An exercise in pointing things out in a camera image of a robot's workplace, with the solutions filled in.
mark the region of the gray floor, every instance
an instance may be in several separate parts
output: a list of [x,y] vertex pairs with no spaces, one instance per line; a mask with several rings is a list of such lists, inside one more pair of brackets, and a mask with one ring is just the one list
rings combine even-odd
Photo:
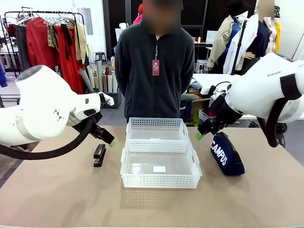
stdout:
[[[14,80],[8,82],[8,87],[0,87],[0,95],[5,94],[19,94],[19,90]],[[4,102],[6,107],[14,106],[16,103]],[[124,98],[122,104],[118,109],[102,109],[101,113],[103,118],[99,122],[100,125],[116,125],[125,126],[126,119],[124,117]],[[250,121],[243,120],[240,124],[235,124],[233,127],[248,127]],[[304,121],[295,121],[288,124],[288,131],[285,134],[286,149],[287,151],[297,159],[304,166]],[[17,161],[11,158],[0,155],[0,188],[10,175],[18,168],[21,161]]]

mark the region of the white label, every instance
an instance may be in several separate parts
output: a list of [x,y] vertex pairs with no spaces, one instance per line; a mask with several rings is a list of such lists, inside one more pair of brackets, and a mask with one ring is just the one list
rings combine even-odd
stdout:
[[166,166],[153,166],[153,172],[166,172]]

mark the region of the red tag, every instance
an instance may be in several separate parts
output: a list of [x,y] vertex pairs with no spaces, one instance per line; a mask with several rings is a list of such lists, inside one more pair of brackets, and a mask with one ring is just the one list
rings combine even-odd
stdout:
[[159,76],[160,75],[160,61],[153,60],[152,61],[152,76]]

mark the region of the red coat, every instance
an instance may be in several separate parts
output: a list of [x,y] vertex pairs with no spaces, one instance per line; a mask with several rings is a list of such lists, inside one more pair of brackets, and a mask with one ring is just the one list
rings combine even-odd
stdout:
[[27,23],[28,57],[32,67],[46,65],[55,70],[58,53],[48,45],[48,28],[44,21],[35,18]]

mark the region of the white wall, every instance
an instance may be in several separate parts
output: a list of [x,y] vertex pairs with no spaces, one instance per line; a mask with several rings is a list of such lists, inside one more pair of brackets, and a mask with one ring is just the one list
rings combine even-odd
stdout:
[[102,0],[1,0],[0,15],[7,11],[22,10],[22,6],[41,11],[72,11],[74,9],[74,12],[75,8],[91,8],[93,35],[87,36],[87,39],[93,52],[106,52]]
[[280,54],[292,58],[304,34],[304,0],[275,0],[275,5],[281,8]]

